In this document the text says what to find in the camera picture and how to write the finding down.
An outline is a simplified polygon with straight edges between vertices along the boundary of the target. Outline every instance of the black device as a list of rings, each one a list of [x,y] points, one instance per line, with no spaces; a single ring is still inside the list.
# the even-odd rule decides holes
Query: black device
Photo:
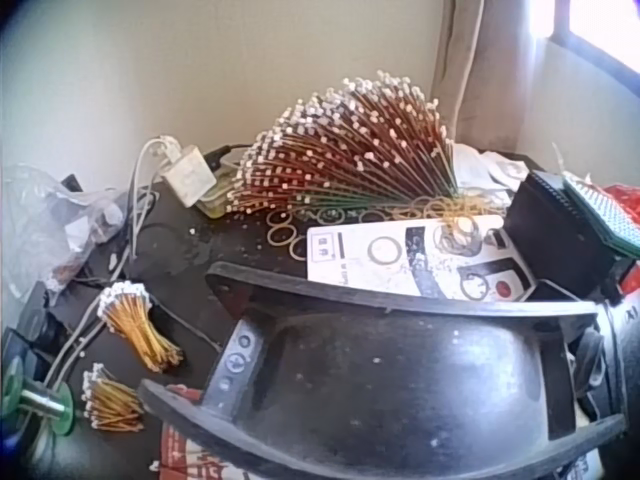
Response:
[[[537,478],[624,431],[576,428],[563,330],[591,302],[472,303],[323,285],[226,263],[238,321],[201,401],[143,380],[155,415],[278,479]]]
[[[633,260],[602,243],[584,214],[566,195],[562,177],[533,171],[522,182],[504,230],[538,280],[548,280],[579,298],[613,303]],[[536,300],[544,298],[537,292]]]
[[[31,348],[49,355],[57,355],[67,341],[67,330],[49,310],[49,298],[44,283],[37,282],[31,290],[20,313],[16,332]]]

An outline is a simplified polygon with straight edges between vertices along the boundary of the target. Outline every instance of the white cable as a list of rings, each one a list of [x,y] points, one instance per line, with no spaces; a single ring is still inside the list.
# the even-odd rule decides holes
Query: white cable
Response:
[[[145,154],[147,153],[147,150],[149,150],[149,148],[151,148],[153,145],[160,143],[162,145],[168,146],[167,141],[162,139],[162,138],[152,138],[151,140],[148,140],[143,146],[142,146],[142,150],[140,150],[140,154],[138,155],[138,159],[136,160],[136,164],[133,167],[133,208],[131,210],[132,216],[133,216],[133,238],[131,239],[131,259],[135,260],[136,258],[136,247],[137,247],[137,242],[138,242],[138,235],[136,234],[136,231],[140,228],[138,226],[138,177],[140,174],[140,164],[142,164],[142,159],[144,158]],[[151,181],[149,182],[149,187],[148,187],[148,191],[151,191],[151,184],[153,183],[155,174],[153,175],[153,177],[151,178]]]
[[[124,252],[122,254],[122,258],[120,259],[120,263],[118,264],[116,269],[113,271],[113,274],[109,278],[110,282],[113,282],[114,280],[116,280],[120,276],[120,272],[124,268],[124,264],[126,263],[127,258],[129,258],[129,247],[128,246],[125,248],[125,250],[124,250]],[[91,317],[91,315],[95,311],[96,307],[98,306],[99,302],[100,302],[100,295],[97,295],[96,298],[94,298],[93,301],[89,304],[89,306],[87,307],[87,310],[85,310],[84,315],[82,316],[82,320],[80,320],[80,323],[78,324],[78,327],[76,328],[74,334],[77,333],[78,335],[80,335],[80,331],[82,330],[82,328],[84,328],[84,324],[87,323],[87,320],[89,319],[89,317]],[[66,375],[67,370],[69,370],[69,368],[71,367],[71,365],[73,364],[75,359],[78,358],[78,355],[80,355],[80,352],[84,351],[86,346],[89,345],[89,343],[91,343],[91,340],[93,340],[93,338],[99,333],[100,329],[103,326],[104,326],[104,321],[99,320],[98,325],[96,325],[96,327],[94,327],[94,329],[91,330],[91,332],[84,338],[84,340],[82,340],[82,342],[80,342],[80,345],[78,345],[78,347],[69,356],[69,358],[67,359],[65,364],[60,369],[60,373],[58,374],[58,377],[56,378],[56,381],[53,384],[52,388],[53,388],[54,391],[58,389],[58,387],[60,386],[60,384],[64,380],[64,376]],[[51,366],[51,369],[49,370],[49,374],[51,374],[52,371],[53,371],[53,365]],[[47,382],[47,379],[49,378],[49,376],[50,375],[47,375],[47,378],[45,378],[45,385],[46,385],[46,382]]]
[[[226,167],[229,168],[233,168],[235,170],[240,170],[240,162],[238,161],[237,163],[233,163],[231,160],[227,159],[226,157],[222,157],[220,159],[220,163]]]

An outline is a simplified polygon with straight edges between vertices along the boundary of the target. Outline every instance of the cluttered desk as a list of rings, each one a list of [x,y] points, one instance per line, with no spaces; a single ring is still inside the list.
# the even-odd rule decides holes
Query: cluttered desk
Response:
[[[165,480],[620,465],[640,436],[633,191],[455,145],[436,106],[381,74],[287,110],[239,163],[154,140],[164,183],[134,174],[122,230],[5,334],[11,460]]]

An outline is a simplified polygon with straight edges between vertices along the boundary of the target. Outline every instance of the black table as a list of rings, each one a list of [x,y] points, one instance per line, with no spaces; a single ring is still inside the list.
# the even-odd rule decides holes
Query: black table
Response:
[[[306,276],[304,262],[293,260],[285,247],[266,242],[264,215],[227,215],[210,220],[199,210],[185,209],[164,185],[159,185],[160,199],[139,237],[138,259],[126,272],[174,313],[202,330],[214,341],[224,343],[234,324],[205,284],[204,275],[212,262],[225,260],[259,269]],[[301,232],[306,225],[298,223]],[[97,249],[89,261],[92,274],[107,277],[108,259],[116,248],[108,244]],[[69,326],[75,326],[98,290],[72,284],[60,297],[54,313]],[[191,332],[154,309],[152,318],[158,330],[179,345],[185,360],[177,368],[159,375],[148,371],[133,349],[120,337],[103,331],[79,359],[69,378],[80,402],[82,372],[93,362],[104,363],[121,382],[136,388],[140,379],[151,378],[162,384],[185,384],[203,388],[213,367],[216,352]],[[626,384],[629,391],[631,432],[628,437],[607,449],[609,462],[635,461],[631,452],[640,448],[640,369],[637,352],[640,344],[640,319],[625,324],[619,332],[624,345]],[[145,415],[145,430],[136,434],[118,434],[92,430],[81,419],[68,437],[57,437],[47,445],[38,462],[38,478],[73,479],[155,479],[148,470],[160,459],[161,422]]]

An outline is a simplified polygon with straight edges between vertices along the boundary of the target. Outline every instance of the black cable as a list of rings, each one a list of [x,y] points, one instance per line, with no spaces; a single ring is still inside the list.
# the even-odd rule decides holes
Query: black cable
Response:
[[[201,340],[205,341],[207,344],[209,344],[209,346],[211,346],[211,348],[213,348],[216,352],[218,352],[218,353],[222,352],[222,346],[220,344],[214,342],[209,337],[207,337],[203,332],[198,330],[196,327],[194,327],[193,325],[189,325],[189,323],[187,323],[185,320],[183,320],[178,315],[176,315],[171,310],[169,310],[169,308],[167,308],[166,305],[164,305],[160,300],[158,300],[158,298],[155,295],[149,293],[149,298],[151,298],[153,304],[157,305],[162,310],[164,310],[164,312],[167,315],[169,315],[173,320],[175,320],[180,325],[182,325],[184,328],[186,328],[191,333],[193,333],[196,337],[198,337],[199,339],[201,339]]]
[[[92,278],[75,278],[75,279],[73,279],[73,281],[76,282],[76,283],[79,283],[80,285],[84,285],[86,287],[96,288],[98,290],[103,290],[106,287],[118,282],[119,280],[111,282],[111,281],[109,281],[107,279],[104,279],[104,278],[92,277]],[[180,325],[182,325],[184,328],[189,330],[193,335],[195,335],[199,339],[201,339],[204,342],[206,342],[207,344],[209,344],[209,346],[211,346],[211,348],[213,348],[216,352],[218,352],[218,353],[222,352],[222,346],[219,343],[214,342],[205,333],[203,333],[202,331],[200,331],[199,329],[197,329],[193,325],[190,325],[186,320],[184,320],[183,318],[179,317],[176,313],[171,311],[165,304],[163,304],[160,300],[158,300],[158,297],[153,295],[151,292],[149,292],[149,298],[151,298],[151,300],[152,300],[154,305],[157,305],[171,319],[175,320]]]
[[[205,153],[203,155],[204,161],[207,162],[207,165],[211,169],[212,172],[215,172],[220,168],[220,162],[222,157],[231,153],[232,150],[236,150],[238,148],[249,148],[250,144],[247,143],[236,143],[233,145],[223,145],[222,147],[218,147],[215,150]]]

